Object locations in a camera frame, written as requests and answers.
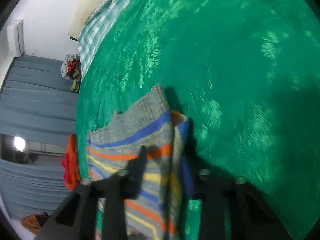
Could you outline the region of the cream pillow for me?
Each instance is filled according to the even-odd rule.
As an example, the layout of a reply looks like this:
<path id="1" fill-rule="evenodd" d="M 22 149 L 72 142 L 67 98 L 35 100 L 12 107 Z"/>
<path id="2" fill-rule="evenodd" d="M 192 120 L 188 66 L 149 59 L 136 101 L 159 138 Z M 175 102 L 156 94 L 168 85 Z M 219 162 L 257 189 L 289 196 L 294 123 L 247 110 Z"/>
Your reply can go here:
<path id="1" fill-rule="evenodd" d="M 77 41 L 89 18 L 104 0 L 79 0 L 68 29 L 68 35 Z"/>

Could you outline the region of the white air conditioner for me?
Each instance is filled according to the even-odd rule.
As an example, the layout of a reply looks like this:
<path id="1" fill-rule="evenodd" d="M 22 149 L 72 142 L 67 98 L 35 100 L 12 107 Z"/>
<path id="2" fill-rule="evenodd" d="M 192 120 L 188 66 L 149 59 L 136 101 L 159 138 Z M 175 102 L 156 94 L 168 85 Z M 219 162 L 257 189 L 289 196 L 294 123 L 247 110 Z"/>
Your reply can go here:
<path id="1" fill-rule="evenodd" d="M 14 57 L 20 57 L 24 53 L 23 20 L 14 20 L 7 27 L 8 45 Z"/>

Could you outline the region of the green bed blanket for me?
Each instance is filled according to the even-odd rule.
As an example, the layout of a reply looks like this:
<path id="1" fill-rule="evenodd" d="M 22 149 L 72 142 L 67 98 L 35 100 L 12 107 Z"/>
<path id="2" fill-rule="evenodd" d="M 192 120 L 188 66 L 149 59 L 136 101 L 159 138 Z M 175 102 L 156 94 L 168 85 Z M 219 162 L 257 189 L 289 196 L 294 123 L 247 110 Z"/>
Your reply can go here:
<path id="1" fill-rule="evenodd" d="M 293 239 L 319 219 L 319 20 L 304 0 L 131 0 L 76 109 L 86 134 L 160 84 L 196 153 L 264 193 Z"/>

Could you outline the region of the green plaid bed sheet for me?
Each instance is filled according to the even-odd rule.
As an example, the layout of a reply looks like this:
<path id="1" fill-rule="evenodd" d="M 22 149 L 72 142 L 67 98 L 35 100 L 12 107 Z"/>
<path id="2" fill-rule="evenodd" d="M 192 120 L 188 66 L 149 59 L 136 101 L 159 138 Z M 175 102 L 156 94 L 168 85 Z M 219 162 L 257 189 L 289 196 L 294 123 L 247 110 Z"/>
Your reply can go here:
<path id="1" fill-rule="evenodd" d="M 78 39 L 82 76 L 86 75 L 101 42 L 130 1 L 103 0 L 89 16 Z"/>

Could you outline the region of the blue grey curtain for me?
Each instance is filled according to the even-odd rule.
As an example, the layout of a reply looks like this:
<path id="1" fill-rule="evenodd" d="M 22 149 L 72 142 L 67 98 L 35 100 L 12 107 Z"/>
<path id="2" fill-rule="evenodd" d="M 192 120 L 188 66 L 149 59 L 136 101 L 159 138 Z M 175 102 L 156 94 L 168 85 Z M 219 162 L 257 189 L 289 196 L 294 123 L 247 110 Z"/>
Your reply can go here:
<path id="1" fill-rule="evenodd" d="M 66 147 L 75 129 L 78 94 L 62 78 L 62 61 L 22 55 L 1 88 L 1 134 Z M 69 194 L 62 165 L 1 160 L 1 197 L 10 218 L 52 214 Z"/>

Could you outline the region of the orange folded garment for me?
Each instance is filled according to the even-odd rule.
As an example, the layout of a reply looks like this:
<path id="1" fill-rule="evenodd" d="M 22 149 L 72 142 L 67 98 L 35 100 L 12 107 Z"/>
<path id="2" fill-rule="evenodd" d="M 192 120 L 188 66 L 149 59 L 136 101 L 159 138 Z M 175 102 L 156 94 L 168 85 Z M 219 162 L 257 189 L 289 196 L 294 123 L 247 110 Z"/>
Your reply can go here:
<path id="1" fill-rule="evenodd" d="M 66 153 L 61 162 L 64 173 L 63 179 L 65 186 L 69 190 L 73 190 L 76 185 L 80 183 L 79 163 L 78 163 L 78 149 L 76 134 L 71 134 L 68 138 Z"/>

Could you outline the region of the striped knit sweater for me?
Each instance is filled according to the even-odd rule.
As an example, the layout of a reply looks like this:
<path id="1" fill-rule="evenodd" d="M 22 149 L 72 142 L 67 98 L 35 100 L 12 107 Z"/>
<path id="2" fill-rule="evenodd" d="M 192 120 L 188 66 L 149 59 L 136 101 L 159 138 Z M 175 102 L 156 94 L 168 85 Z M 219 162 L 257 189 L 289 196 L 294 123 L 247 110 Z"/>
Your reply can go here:
<path id="1" fill-rule="evenodd" d="M 128 236 L 178 239 L 180 162 L 188 130 L 188 118 L 172 111 L 163 88 L 155 85 L 126 112 L 114 114 L 107 126 L 88 132 L 86 159 L 93 181 L 110 178 L 143 158 L 138 192 L 124 202 Z"/>

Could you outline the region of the clothes pile with knit hat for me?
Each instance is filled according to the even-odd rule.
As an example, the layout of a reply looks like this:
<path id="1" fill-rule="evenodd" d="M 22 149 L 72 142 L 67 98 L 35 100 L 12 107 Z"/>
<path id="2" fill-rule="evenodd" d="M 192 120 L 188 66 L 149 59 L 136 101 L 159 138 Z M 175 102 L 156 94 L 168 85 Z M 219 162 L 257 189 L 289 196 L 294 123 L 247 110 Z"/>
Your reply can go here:
<path id="1" fill-rule="evenodd" d="M 78 54 L 67 54 L 60 68 L 66 80 L 72 80 L 71 92 L 79 93 L 82 79 L 81 62 Z"/>

